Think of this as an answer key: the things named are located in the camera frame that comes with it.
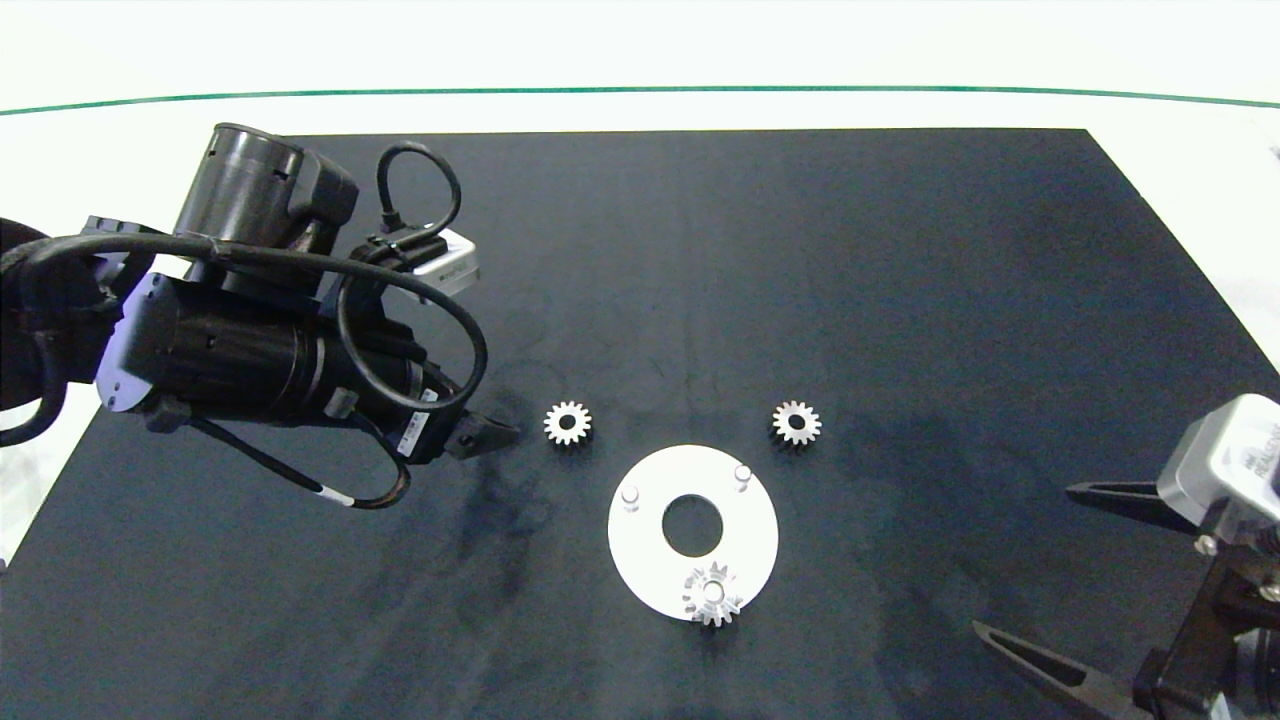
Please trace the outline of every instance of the white sticker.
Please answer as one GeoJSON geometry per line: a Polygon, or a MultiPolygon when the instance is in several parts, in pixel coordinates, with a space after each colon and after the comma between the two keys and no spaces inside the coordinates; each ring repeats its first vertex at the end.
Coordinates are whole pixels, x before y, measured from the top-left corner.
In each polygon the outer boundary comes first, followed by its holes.
{"type": "MultiPolygon", "coordinates": [[[[431,402],[438,397],[440,396],[434,389],[422,389],[422,400],[431,402]]],[[[404,434],[401,436],[399,445],[396,446],[396,452],[399,452],[404,457],[408,457],[413,452],[413,447],[417,446],[417,438],[422,434],[422,428],[426,427],[426,420],[430,416],[430,413],[422,410],[413,413],[413,416],[408,419],[408,425],[404,427],[404,434]]]]}

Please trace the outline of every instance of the white disc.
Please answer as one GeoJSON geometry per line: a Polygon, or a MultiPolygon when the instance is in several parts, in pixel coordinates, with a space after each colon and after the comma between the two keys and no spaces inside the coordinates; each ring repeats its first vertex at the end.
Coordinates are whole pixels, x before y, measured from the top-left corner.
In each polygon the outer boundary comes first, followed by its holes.
{"type": "Polygon", "coordinates": [[[609,552],[645,605],[692,620],[686,580],[712,562],[728,566],[732,587],[723,592],[740,598],[739,607],[759,594],[778,555],[778,519],[760,479],[741,461],[713,447],[677,445],[636,462],[613,492],[609,552]],[[714,505],[723,525],[719,543],[700,557],[677,552],[662,530],[667,506],[686,495],[714,505]]]}

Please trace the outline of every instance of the black cable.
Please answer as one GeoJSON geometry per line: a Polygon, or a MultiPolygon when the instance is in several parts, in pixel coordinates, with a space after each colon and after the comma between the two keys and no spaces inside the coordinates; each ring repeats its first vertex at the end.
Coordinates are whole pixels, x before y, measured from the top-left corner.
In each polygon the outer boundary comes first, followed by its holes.
{"type": "Polygon", "coordinates": [[[458,210],[462,209],[462,183],[458,182],[458,176],[453,172],[449,161],[433,152],[430,147],[421,142],[404,141],[392,145],[378,159],[378,200],[383,204],[383,232],[396,232],[404,227],[399,213],[396,211],[396,205],[392,204],[392,191],[387,182],[387,173],[392,168],[392,160],[401,152],[413,152],[426,158],[444,173],[444,179],[449,183],[449,209],[445,210],[444,217],[428,225],[424,231],[404,238],[402,242],[430,240],[440,234],[440,231],[449,227],[453,219],[458,217],[458,210]]]}
{"type": "Polygon", "coordinates": [[[244,454],[250,460],[257,462],[259,465],[266,468],[268,470],[275,473],[276,475],[280,475],[285,480],[289,480],[291,483],[302,487],[305,489],[308,489],[316,495],[333,500],[339,505],[356,507],[358,510],[381,510],[383,507],[394,505],[396,502],[399,501],[399,498],[404,497],[406,492],[408,492],[408,486],[410,486],[408,465],[404,464],[404,460],[399,456],[399,454],[396,452],[396,448],[392,447],[390,442],[388,442],[383,437],[381,432],[379,432],[378,427],[374,425],[374,423],[369,418],[365,418],[360,413],[352,413],[351,416],[353,419],[353,425],[371,434],[378,441],[378,446],[381,447],[384,452],[387,452],[387,456],[390,457],[393,462],[396,462],[396,470],[397,470],[396,483],[392,486],[392,489],[387,491],[385,493],[378,497],[371,497],[366,500],[366,498],[351,497],[346,493],[334,491],[324,486],[323,483],[311,479],[308,475],[288,465],[283,460],[279,460],[278,457],[269,455],[253,447],[252,445],[244,442],[243,439],[236,437],[236,434],[228,430],[227,428],[205,418],[191,418],[187,421],[187,424],[205,433],[206,436],[219,442],[227,443],[234,450],[238,450],[239,452],[244,454]]]}
{"type": "Polygon", "coordinates": [[[67,375],[63,372],[63,361],[58,357],[52,331],[36,331],[33,340],[36,351],[40,354],[41,364],[41,395],[36,414],[26,423],[0,430],[0,447],[18,445],[47,430],[67,402],[67,375]]]}
{"type": "MultiPolygon", "coordinates": [[[[471,397],[471,395],[475,393],[476,388],[480,386],[480,380],[484,378],[485,368],[489,364],[489,348],[485,343],[484,333],[480,331],[480,325],[475,322],[475,318],[472,318],[470,313],[467,313],[448,295],[410,274],[397,273],[387,268],[369,265],[355,260],[330,258],[328,255],[311,255],[293,250],[257,247],[237,242],[223,242],[211,238],[195,240],[155,233],[96,233],[68,236],[56,240],[59,242],[45,243],[44,247],[32,252],[23,263],[12,269],[12,272],[20,273],[18,281],[23,306],[27,309],[28,316],[37,323],[37,327],[42,318],[50,314],[56,314],[59,310],[56,304],[46,296],[46,292],[52,292],[54,290],[49,287],[50,283],[45,282],[45,274],[49,272],[49,268],[54,261],[64,258],[95,255],[99,252],[152,252],[156,255],[180,255],[201,260],[233,264],[287,265],[307,270],[340,273],[348,277],[356,277],[374,283],[389,284],[407,290],[408,292],[434,302],[442,310],[453,316],[460,325],[462,325],[462,329],[467,333],[467,338],[471,341],[475,357],[471,365],[471,374],[467,377],[466,383],[462,384],[462,388],[457,393],[440,401],[426,402],[396,392],[394,388],[390,388],[387,383],[381,382],[372,373],[369,365],[360,359],[360,355],[356,352],[355,343],[349,337],[349,327],[348,333],[343,336],[343,347],[346,347],[347,352],[351,354],[357,370],[361,372],[361,375],[365,377],[366,380],[370,380],[370,386],[385,395],[390,401],[412,410],[438,411],[466,402],[466,400],[471,397]],[[392,392],[384,392],[385,389],[390,389],[392,392]]],[[[344,314],[339,313],[339,327],[346,324],[343,322],[343,316],[344,314]]],[[[37,409],[33,418],[17,428],[4,430],[3,436],[0,436],[0,445],[8,446],[23,442],[22,439],[10,438],[29,439],[29,437],[35,437],[38,432],[33,430],[36,430],[40,424],[51,421],[50,416],[56,418],[58,411],[61,409],[61,401],[65,393],[65,382],[58,382],[64,378],[61,377],[61,370],[56,359],[52,357],[54,354],[51,343],[46,345],[50,345],[50,347],[41,350],[42,384],[50,389],[52,389],[52,384],[58,384],[59,388],[49,395],[49,397],[52,398],[51,402],[46,402],[44,400],[41,401],[40,409],[37,409]]]]}

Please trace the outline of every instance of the gear center hole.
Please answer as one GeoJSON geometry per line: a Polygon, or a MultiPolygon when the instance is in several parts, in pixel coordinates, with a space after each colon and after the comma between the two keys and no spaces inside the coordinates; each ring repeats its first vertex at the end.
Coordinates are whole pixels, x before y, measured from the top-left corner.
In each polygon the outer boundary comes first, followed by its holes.
{"type": "Polygon", "coordinates": [[[712,602],[724,601],[724,585],[712,580],[703,585],[703,596],[712,602]]]}
{"type": "Polygon", "coordinates": [[[698,495],[677,497],[662,514],[662,534],[672,550],[686,557],[701,557],[716,550],[723,532],[719,510],[698,495]]]}

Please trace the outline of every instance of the metal screw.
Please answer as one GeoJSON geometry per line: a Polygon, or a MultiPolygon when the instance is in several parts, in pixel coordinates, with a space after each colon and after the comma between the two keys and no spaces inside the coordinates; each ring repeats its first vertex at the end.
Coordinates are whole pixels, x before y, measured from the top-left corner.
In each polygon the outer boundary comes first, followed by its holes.
{"type": "Polygon", "coordinates": [[[1213,536],[1201,536],[1196,538],[1196,552],[1213,557],[1217,555],[1217,541],[1213,539],[1213,536]]]}

